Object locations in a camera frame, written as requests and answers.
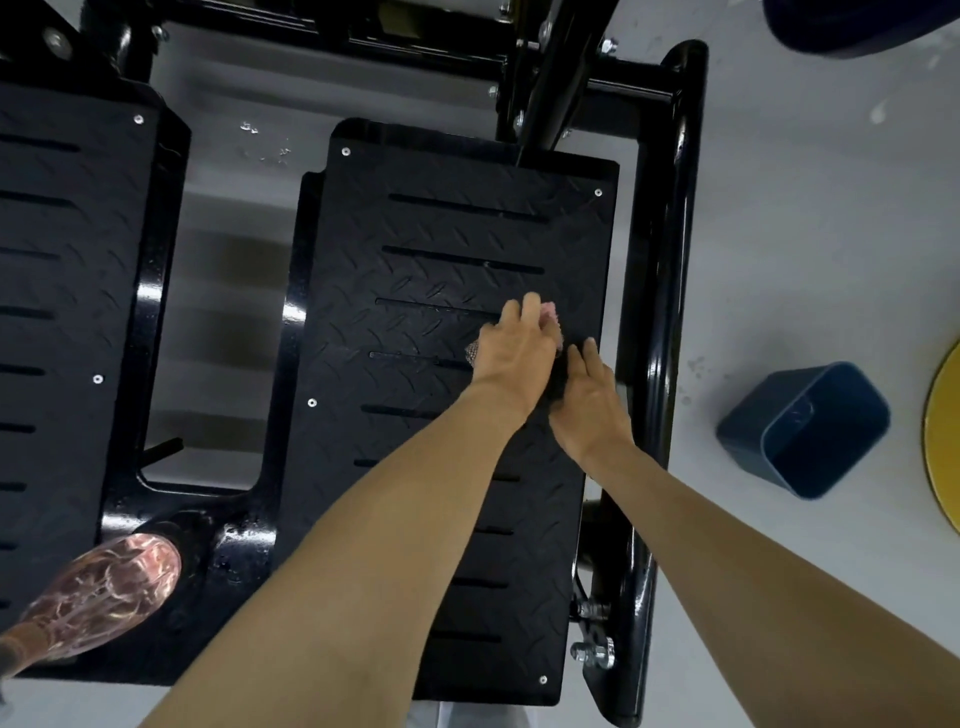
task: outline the blue object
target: blue object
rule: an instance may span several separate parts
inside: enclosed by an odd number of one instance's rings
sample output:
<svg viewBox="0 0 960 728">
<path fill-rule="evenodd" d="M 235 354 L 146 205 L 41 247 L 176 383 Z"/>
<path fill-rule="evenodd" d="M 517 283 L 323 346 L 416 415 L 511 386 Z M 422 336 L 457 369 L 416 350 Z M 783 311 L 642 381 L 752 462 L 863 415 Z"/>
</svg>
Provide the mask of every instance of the blue object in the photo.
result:
<svg viewBox="0 0 960 728">
<path fill-rule="evenodd" d="M 787 48 L 849 59 L 932 33 L 960 17 L 960 0 L 763 0 L 763 13 Z"/>
<path fill-rule="evenodd" d="M 717 426 L 748 473 L 813 499 L 832 488 L 883 437 L 890 407 L 846 361 L 775 372 Z"/>
</svg>

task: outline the black metal frame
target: black metal frame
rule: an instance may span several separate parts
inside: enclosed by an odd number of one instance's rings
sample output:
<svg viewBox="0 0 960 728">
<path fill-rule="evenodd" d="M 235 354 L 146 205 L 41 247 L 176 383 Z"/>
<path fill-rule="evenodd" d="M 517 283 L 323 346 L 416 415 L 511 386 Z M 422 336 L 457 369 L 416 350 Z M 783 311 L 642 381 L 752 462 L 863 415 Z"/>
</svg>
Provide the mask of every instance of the black metal frame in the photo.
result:
<svg viewBox="0 0 960 728">
<path fill-rule="evenodd" d="M 458 27 L 465 27 L 466 23 L 480 41 L 441 45 L 434 42 L 434 36 L 442 37 L 442 33 L 417 41 L 387 36 L 375 17 L 373 0 L 356 3 L 355 10 L 338 12 L 329 18 L 318 16 L 319 6 L 311 0 L 271 0 L 271 10 L 235 6 L 221 0 L 86 0 L 82 32 L 90 44 L 108 57 L 109 62 L 103 63 L 61 18 L 50 14 L 52 11 L 44 3 L 29 0 L 20 4 L 27 12 L 21 16 L 26 19 L 21 20 L 25 27 L 18 29 L 19 37 L 0 33 L 0 41 L 6 35 L 8 43 L 27 49 L 22 51 L 24 54 L 42 57 L 42 48 L 30 45 L 40 42 L 38 34 L 33 38 L 26 31 L 52 25 L 61 28 L 75 46 L 72 73 L 92 74 L 104 85 L 116 85 L 120 76 L 145 82 L 149 80 L 152 54 L 163 37 L 160 25 L 170 20 L 368 61 L 490 81 L 498 84 L 497 138 L 517 141 L 515 121 L 523 110 L 525 120 L 518 127 L 519 142 L 528 149 L 552 148 L 568 127 L 634 139 L 638 145 L 636 187 L 616 373 L 628 387 L 637 443 L 665 466 L 678 371 L 707 47 L 695 40 L 681 43 L 659 65 L 597 58 L 596 45 L 610 20 L 614 0 L 557 0 L 552 10 L 546 0 L 514 3 L 511 17 L 507 18 L 513 23 L 511 33 L 505 35 L 503 25 L 492 20 L 461 17 L 455 19 L 461 23 Z M 548 16 L 551 31 L 546 35 L 545 48 L 540 49 L 538 30 Z M 0 51 L 7 52 L 9 47 L 0 45 Z M 488 50 L 479 53 L 478 47 Z M 125 49 L 123 53 L 117 52 L 120 48 Z M 50 66 L 50 74 L 42 68 L 38 72 L 47 78 L 58 75 L 58 83 L 63 83 L 64 65 L 51 61 Z M 171 128 L 169 133 L 180 131 Z M 162 149 L 158 154 L 156 174 L 182 174 L 182 159 L 170 157 L 164 161 Z M 319 189 L 322 176 L 316 182 L 314 186 Z M 160 188 L 163 189 L 170 194 L 169 184 Z M 314 209 L 318 203 L 319 198 L 301 200 L 301 213 Z M 138 279 L 141 289 L 153 287 L 156 292 L 166 289 L 176 221 L 155 222 L 151 235 L 144 241 Z M 307 241 L 295 241 L 287 296 L 287 304 L 293 307 L 304 304 L 312 259 L 308 248 Z M 180 657 L 174 662 L 183 662 L 182 668 L 186 668 L 269 574 L 270 543 L 276 534 L 276 509 L 269 506 L 270 502 L 276 503 L 276 498 L 269 495 L 279 488 L 282 478 L 287 433 L 281 430 L 289 426 L 293 405 L 301 321 L 284 320 L 272 419 L 268 423 L 266 451 L 271 455 L 265 454 L 257 485 L 239 497 L 235 491 L 215 488 L 183 487 L 173 494 L 170 487 L 165 487 L 161 493 L 143 478 L 140 467 L 145 456 L 142 450 L 146 413 L 156 368 L 162 301 L 162 296 L 144 295 L 134 303 L 115 437 L 111 442 L 110 475 L 105 483 L 101 535 L 108 538 L 129 532 L 142 521 L 138 514 L 156 515 L 218 497 L 218 502 L 227 504 L 232 516 L 241 514 L 240 532 L 251 537 L 217 545 L 204 587 L 203 609 L 208 617 L 203 629 L 191 629 L 190 634 L 185 634 L 177 628 L 177 624 L 183 624 L 183 613 L 189 606 L 180 600 L 169 610 L 164 607 L 165 618 L 155 618 L 164 619 L 168 630 L 173 627 L 162 640 L 155 639 L 158 629 L 148 631 L 153 634 L 134 630 L 116 643 L 81 656 L 72 666 L 37 668 L 33 671 L 37 676 L 116 680 L 123 662 L 118 660 L 121 651 L 134 649 L 140 650 L 143 657 L 143 669 L 136 679 L 164 682 L 169 675 L 152 673 L 149 654 L 160 650 L 176 653 Z M 585 678 L 607 720 L 617 726 L 637 726 L 642 713 L 657 566 L 606 494 L 585 508 L 580 560 L 594 569 L 590 597 L 605 605 L 605 615 L 609 612 L 604 619 L 584 619 L 585 635 L 598 642 L 612 638 L 615 646 L 613 666 L 601 669 L 588 665 L 584 668 Z M 243 588 L 237 588 L 237 579 L 243 581 Z"/>
</svg>

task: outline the hand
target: hand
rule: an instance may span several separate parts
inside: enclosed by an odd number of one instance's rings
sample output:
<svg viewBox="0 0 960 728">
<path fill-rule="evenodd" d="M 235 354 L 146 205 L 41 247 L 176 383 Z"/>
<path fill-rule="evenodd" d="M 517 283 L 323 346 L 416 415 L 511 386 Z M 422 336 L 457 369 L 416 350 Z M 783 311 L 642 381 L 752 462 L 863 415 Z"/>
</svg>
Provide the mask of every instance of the hand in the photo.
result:
<svg viewBox="0 0 960 728">
<path fill-rule="evenodd" d="M 550 426 L 566 454 L 589 473 L 589 459 L 608 446 L 634 447 L 634 435 L 620 397 L 613 370 L 603 363 L 597 344 L 588 339 L 584 353 L 567 350 L 564 398 L 550 410 Z"/>
<path fill-rule="evenodd" d="M 546 388 L 560 343 L 555 320 L 540 325 L 539 294 L 524 296 L 522 309 L 518 302 L 507 301 L 500 323 L 480 329 L 468 391 L 484 392 L 492 401 L 502 401 L 517 415 L 516 426 L 520 427 Z"/>
</svg>

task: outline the wrist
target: wrist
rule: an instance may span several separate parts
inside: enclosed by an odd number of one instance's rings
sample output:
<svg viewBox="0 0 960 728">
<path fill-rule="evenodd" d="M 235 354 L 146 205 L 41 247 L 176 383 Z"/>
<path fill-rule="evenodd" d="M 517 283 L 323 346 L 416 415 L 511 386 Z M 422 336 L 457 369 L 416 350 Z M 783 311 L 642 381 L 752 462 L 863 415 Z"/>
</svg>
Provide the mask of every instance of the wrist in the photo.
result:
<svg viewBox="0 0 960 728">
<path fill-rule="evenodd" d="M 494 426 L 509 430 L 511 436 L 523 427 L 529 417 L 516 396 L 491 382 L 472 382 L 458 401 L 475 407 Z"/>
<path fill-rule="evenodd" d="M 604 473 L 617 468 L 625 458 L 635 457 L 641 450 L 631 441 L 618 438 L 598 440 L 593 443 L 581 458 L 581 469 L 593 480 L 600 483 Z"/>
</svg>

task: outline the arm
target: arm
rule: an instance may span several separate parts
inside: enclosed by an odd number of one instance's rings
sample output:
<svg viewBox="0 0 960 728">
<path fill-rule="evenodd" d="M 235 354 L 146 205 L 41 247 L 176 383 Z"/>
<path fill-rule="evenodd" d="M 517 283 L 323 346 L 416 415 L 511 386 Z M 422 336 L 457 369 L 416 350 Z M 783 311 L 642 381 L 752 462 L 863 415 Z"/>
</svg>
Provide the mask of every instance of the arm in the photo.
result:
<svg viewBox="0 0 960 728">
<path fill-rule="evenodd" d="M 493 469 L 550 375 L 560 333 L 539 316 L 536 294 L 504 306 L 463 395 L 324 514 L 143 728 L 402 723 Z"/>
<path fill-rule="evenodd" d="M 569 362 L 558 441 L 653 551 L 756 726 L 960 725 L 960 660 L 635 447 L 596 344 Z"/>
</svg>

